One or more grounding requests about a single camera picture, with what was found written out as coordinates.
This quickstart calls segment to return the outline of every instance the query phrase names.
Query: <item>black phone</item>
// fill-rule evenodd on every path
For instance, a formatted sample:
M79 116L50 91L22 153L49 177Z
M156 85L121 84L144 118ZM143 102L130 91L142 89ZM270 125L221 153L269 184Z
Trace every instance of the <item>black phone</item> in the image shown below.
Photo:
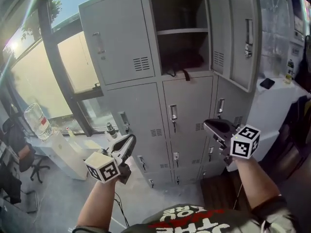
M271 79L265 79L264 81L262 81L260 83L260 86L266 88L266 89L270 89L273 85L274 85L275 81L271 80Z

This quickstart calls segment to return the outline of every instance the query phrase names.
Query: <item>black cable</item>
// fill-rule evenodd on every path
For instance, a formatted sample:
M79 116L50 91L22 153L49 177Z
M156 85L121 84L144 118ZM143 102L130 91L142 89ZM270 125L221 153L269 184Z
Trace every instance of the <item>black cable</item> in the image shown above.
M129 225L127 219L126 219L126 216L124 215L122 200L121 200L120 196L119 196L116 192L115 192L115 194L116 194L116 195L118 196L118 198L120 199L120 201L118 201L117 199L115 199L115 202L117 202L118 206L120 207L121 213L122 213L122 215L123 215L123 217L124 217L125 225L126 225L126 227L128 228L128 227L130 227L130 225Z

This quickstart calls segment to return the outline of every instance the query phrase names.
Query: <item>person's arm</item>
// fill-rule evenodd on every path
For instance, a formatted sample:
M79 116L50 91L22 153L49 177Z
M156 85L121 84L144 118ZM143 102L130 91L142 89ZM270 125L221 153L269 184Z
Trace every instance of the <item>person's arm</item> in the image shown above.
M243 158L235 158L234 160L252 209L280 194L276 184L253 157L249 160Z
M117 180L105 184L96 182L80 212L77 226L109 230Z

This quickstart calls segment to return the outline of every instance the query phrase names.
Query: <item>red graphic on shirt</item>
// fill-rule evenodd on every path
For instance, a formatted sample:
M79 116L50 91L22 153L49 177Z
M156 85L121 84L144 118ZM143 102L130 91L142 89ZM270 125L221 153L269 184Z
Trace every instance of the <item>red graphic on shirt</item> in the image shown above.
M158 222L148 225L149 228L171 228L171 227L183 227L190 223L197 223L199 220L204 218L210 218L214 213L222 214L224 210L210 210L206 212L199 212L193 215L186 216L180 219L169 220L168 222Z

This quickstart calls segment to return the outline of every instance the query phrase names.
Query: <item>black strap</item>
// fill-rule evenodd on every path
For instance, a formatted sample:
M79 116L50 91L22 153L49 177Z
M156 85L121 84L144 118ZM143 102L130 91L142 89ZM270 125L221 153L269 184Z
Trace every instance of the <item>black strap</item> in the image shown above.
M187 72L186 70L184 70L184 69L182 69L182 71L183 71L184 74L185 74L185 79L186 79L186 81L190 81L190 76L189 76L188 72Z

